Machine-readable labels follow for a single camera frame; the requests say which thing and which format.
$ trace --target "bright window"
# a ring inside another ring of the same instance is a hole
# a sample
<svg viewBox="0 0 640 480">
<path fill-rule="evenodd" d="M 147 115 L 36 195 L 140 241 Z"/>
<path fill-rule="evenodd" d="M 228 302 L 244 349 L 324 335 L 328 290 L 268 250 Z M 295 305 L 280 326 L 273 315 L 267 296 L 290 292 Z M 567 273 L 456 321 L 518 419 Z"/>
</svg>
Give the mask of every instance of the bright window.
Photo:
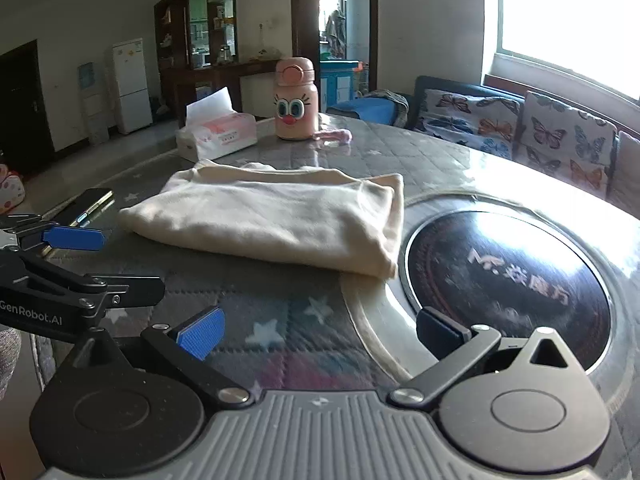
<svg viewBox="0 0 640 480">
<path fill-rule="evenodd" d="M 320 32 L 324 32 L 329 15 L 336 9 L 340 9 L 340 0 L 320 0 L 320 15 L 318 16 L 318 30 Z"/>
<path fill-rule="evenodd" d="M 640 98 L 640 0 L 502 0 L 501 51 Z"/>
</svg>

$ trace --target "blue cabinet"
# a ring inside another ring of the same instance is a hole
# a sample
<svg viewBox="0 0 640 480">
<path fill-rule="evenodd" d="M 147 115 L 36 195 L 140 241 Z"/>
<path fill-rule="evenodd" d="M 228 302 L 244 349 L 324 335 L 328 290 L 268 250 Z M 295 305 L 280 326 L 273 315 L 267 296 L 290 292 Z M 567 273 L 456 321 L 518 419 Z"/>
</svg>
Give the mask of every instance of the blue cabinet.
<svg viewBox="0 0 640 480">
<path fill-rule="evenodd" d="M 354 98 L 354 73 L 359 61 L 331 60 L 320 62 L 320 111 Z"/>
</svg>

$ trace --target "cream towel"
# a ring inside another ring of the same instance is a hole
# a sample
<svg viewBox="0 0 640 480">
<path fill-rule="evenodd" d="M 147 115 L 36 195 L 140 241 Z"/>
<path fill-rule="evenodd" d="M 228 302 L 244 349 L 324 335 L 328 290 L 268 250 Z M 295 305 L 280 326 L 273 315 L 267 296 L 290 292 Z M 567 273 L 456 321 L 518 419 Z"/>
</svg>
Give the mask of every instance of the cream towel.
<svg viewBox="0 0 640 480">
<path fill-rule="evenodd" d="M 398 270 L 403 214 L 399 174 L 201 160 L 119 219 L 164 244 L 387 279 Z"/>
</svg>

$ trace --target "door frame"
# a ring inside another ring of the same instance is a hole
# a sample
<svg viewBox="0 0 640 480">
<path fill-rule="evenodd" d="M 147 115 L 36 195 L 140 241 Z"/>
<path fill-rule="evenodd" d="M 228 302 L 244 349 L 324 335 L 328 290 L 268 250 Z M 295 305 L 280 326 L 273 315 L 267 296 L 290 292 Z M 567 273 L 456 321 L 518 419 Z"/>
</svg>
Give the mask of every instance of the door frame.
<svg viewBox="0 0 640 480">
<path fill-rule="evenodd" d="M 310 59 L 320 79 L 319 0 L 291 0 L 291 46 L 294 56 Z M 378 88 L 378 0 L 369 0 L 369 90 Z"/>
<path fill-rule="evenodd" d="M 36 113 L 42 114 L 44 118 L 44 124 L 47 127 L 47 141 L 45 148 L 48 148 L 50 154 L 50 163 L 55 159 L 56 149 L 53 146 L 53 139 L 51 139 L 51 128 L 49 127 L 49 118 L 47 116 L 47 108 L 44 104 L 44 96 L 42 94 L 42 82 L 40 80 L 40 63 L 38 62 L 38 40 L 30 41 L 29 43 L 22 44 L 21 46 L 17 46 L 16 48 L 5 52 L 4 54 L 0 54 L 0 65 L 3 62 L 10 61 L 12 57 L 22 55 L 22 54 L 30 54 L 31 61 L 33 62 L 33 66 L 35 68 L 36 75 L 36 102 L 38 104 L 38 111 Z"/>
</svg>

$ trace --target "floor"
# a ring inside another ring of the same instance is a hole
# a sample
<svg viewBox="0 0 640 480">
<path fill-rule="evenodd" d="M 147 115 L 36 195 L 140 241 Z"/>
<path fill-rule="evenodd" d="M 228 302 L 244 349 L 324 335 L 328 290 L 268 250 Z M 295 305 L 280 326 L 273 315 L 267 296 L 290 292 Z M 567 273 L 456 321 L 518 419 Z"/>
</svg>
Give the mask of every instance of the floor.
<svg viewBox="0 0 640 480">
<path fill-rule="evenodd" d="M 25 183 L 26 199 L 12 212 L 46 213 L 110 176 L 174 149 L 177 128 L 177 121 L 158 123 L 60 160 Z"/>
<path fill-rule="evenodd" d="M 168 152 L 175 148 L 176 130 L 177 121 L 159 123 L 75 153 L 28 180 L 26 200 L 12 212 L 45 213 L 120 171 Z M 23 333 L 17 367 L 0 401 L 0 478 L 31 480 L 44 471 L 28 423 L 39 395 L 30 338 Z"/>
</svg>

